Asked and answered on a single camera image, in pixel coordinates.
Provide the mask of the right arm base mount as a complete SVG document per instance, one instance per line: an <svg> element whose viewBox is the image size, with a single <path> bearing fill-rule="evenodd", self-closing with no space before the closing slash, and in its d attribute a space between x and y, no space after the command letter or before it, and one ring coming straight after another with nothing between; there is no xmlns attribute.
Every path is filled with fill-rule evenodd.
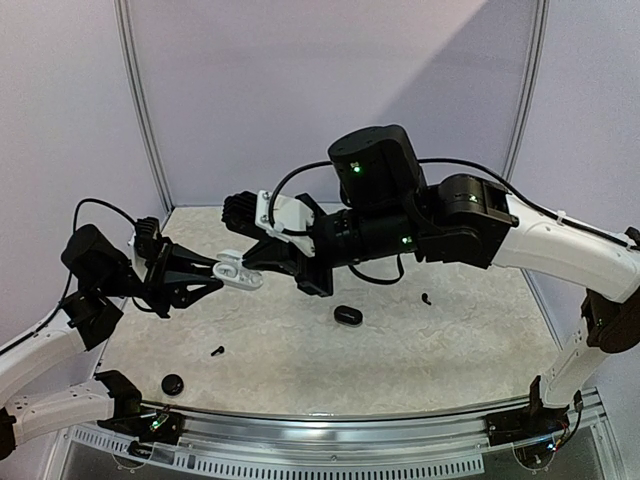
<svg viewBox="0 0 640 480"><path fill-rule="evenodd" d="M512 408L484 417L491 446L518 443L547 437L568 424L569 405L550 408L540 398L531 397L523 407Z"/></svg>

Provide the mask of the white earbud charging case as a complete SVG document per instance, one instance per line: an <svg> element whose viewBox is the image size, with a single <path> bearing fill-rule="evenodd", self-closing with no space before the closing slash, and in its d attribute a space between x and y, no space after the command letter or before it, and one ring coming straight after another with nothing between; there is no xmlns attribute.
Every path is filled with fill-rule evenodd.
<svg viewBox="0 0 640 480"><path fill-rule="evenodd" d="M222 281L225 286L244 291L255 291L264 284L264 278L259 271L244 267L242 253L236 250L223 250L216 256L213 266L213 276Z"/></svg>

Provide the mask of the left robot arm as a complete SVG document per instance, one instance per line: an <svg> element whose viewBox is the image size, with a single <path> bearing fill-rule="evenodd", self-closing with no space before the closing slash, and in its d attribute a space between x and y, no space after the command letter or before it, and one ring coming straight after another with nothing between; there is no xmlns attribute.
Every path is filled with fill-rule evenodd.
<svg viewBox="0 0 640 480"><path fill-rule="evenodd" d="M1 456L17 446L68 426L95 421L141 443L178 443L185 418L167 408L147 408L142 394L121 372L108 370L53 394L23 396L20 390L59 363L103 344L123 316L116 297L142 300L162 319L170 309L186 309L222 288L216 260L199 255L158 233L143 219L137 243L147 271L93 224L70 237L62 263L77 280L50 316L1 348Z"/></svg>

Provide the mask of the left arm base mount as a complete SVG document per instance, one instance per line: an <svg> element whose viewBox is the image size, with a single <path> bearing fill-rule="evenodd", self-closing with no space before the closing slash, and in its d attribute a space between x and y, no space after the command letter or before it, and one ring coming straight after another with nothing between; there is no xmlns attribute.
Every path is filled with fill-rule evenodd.
<svg viewBox="0 0 640 480"><path fill-rule="evenodd" d="M186 417L170 406L150 408L139 406L136 411L121 413L108 420L98 420L103 429L136 438L139 443L177 445L185 427Z"/></svg>

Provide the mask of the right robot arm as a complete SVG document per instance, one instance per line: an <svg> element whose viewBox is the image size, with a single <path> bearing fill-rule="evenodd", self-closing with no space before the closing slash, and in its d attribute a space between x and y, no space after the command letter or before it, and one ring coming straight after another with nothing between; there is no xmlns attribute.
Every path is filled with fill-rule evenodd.
<svg viewBox="0 0 640 480"><path fill-rule="evenodd" d="M479 165L431 185L398 125L343 136L327 162L343 209L324 214L304 195L259 193L260 239L244 256L247 268L288 274L305 293L329 296L335 268L410 253L427 263L533 270L586 289L586 332L532 382L516 421L524 435L539 435L607 356L638 343L636 230L613 235L549 211Z"/></svg>

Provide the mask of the round black case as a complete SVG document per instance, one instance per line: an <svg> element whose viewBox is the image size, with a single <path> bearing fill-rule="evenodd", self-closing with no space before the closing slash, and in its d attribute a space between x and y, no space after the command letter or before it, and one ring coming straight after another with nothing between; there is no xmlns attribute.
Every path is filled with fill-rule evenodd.
<svg viewBox="0 0 640 480"><path fill-rule="evenodd" d="M161 380L162 392L170 397L176 397L184 391L184 380L175 373L168 374Z"/></svg>

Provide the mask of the black earbud charging case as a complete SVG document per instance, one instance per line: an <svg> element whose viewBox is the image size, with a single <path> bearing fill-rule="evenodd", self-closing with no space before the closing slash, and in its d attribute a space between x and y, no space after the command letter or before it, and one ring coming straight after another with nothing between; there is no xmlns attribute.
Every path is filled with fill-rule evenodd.
<svg viewBox="0 0 640 480"><path fill-rule="evenodd" d="M363 323L363 314L360 310L339 305L333 311L334 320L341 325L358 327Z"/></svg>

